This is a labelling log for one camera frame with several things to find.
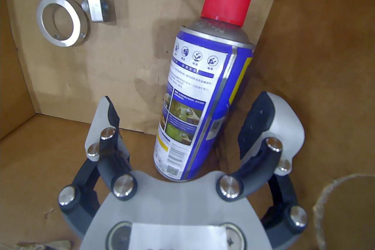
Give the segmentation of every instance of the white label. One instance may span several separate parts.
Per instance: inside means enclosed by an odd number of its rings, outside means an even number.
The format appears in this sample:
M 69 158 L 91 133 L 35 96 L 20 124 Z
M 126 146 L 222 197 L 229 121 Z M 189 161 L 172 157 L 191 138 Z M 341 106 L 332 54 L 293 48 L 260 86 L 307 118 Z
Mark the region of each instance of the white label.
M 220 226 L 177 226 L 133 223 L 129 250 L 228 250 Z
M 176 38 L 154 149 L 158 169 L 172 179 L 181 179 L 226 57 Z

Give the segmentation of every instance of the cardboard floor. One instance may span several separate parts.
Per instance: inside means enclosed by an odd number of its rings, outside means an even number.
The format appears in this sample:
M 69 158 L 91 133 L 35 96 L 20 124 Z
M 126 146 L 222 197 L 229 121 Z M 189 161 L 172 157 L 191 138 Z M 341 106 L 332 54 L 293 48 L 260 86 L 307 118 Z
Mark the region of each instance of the cardboard floor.
M 90 125 L 36 115 L 0 141 L 0 243 L 80 239 L 60 212 L 57 197 L 86 160 L 84 142 Z M 134 169 L 163 179 L 153 162 L 155 136 L 122 130 Z M 213 151 L 199 175 L 219 170 Z M 99 179 L 99 202 L 109 191 Z

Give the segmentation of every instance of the blue spray can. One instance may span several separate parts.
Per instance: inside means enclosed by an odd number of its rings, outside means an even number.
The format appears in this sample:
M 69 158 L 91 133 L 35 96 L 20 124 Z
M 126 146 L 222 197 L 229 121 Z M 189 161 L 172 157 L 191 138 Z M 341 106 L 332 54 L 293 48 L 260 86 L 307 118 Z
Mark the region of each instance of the blue spray can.
M 205 161 L 253 57 L 241 29 L 251 0 L 205 0 L 177 34 L 154 149 L 168 179 L 193 178 Z

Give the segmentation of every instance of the silver screw head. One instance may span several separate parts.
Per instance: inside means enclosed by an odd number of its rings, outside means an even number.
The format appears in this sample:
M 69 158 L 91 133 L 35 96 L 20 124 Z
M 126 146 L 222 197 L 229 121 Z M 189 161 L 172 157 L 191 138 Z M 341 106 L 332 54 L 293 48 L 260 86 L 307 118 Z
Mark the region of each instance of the silver screw head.
M 267 144 L 268 148 L 274 152 L 282 151 L 282 142 L 276 137 L 267 137 L 265 139 L 265 143 Z
M 117 223 L 107 235 L 108 250 L 127 250 L 129 249 L 132 224 L 130 222 Z
M 67 186 L 63 188 L 59 194 L 59 204 L 61 206 L 66 206 L 70 204 L 75 198 L 75 188 L 72 186 Z
M 219 188 L 221 194 L 226 198 L 235 199 L 238 195 L 240 195 L 240 185 L 232 176 L 222 176 L 220 178 Z
M 96 157 L 99 154 L 99 143 L 93 143 L 88 149 L 87 149 L 87 155 L 89 157 Z
M 307 213 L 300 206 L 293 206 L 290 209 L 290 218 L 292 219 L 295 226 L 305 227 L 307 225 Z
M 116 134 L 116 129 L 113 127 L 105 128 L 102 133 L 100 134 L 100 139 L 107 140 L 112 138 Z
M 290 170 L 291 164 L 288 160 L 281 159 L 279 161 L 278 168 L 280 168 L 281 171 L 288 171 Z
M 124 174 L 116 180 L 113 186 L 113 194 L 118 198 L 124 198 L 133 191 L 134 189 L 134 179 L 129 174 Z
M 226 230 L 228 250 L 245 250 L 245 237 L 237 226 L 233 223 L 223 223 L 220 226 Z

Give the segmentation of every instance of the qr code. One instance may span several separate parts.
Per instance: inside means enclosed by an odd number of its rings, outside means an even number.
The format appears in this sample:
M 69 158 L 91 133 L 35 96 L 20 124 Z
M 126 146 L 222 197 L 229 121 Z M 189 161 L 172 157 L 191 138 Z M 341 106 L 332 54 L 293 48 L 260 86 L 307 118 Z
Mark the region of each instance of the qr code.
M 170 173 L 172 174 L 173 176 L 176 176 L 178 174 L 178 169 L 175 169 L 171 166 L 168 165 L 168 167 L 166 168 L 166 171 L 167 173 Z

